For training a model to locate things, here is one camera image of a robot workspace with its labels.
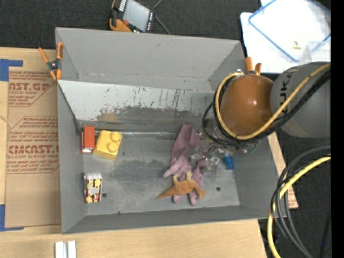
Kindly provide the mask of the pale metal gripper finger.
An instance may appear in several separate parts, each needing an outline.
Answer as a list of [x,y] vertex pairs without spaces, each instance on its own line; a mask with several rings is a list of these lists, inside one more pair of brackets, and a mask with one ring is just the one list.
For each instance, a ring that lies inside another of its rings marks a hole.
[[195,147],[189,150],[189,160],[190,162],[198,162],[204,160],[207,157],[207,152],[202,150],[200,147]]
[[199,162],[200,172],[202,174],[214,174],[217,172],[219,159],[214,156],[208,156]]

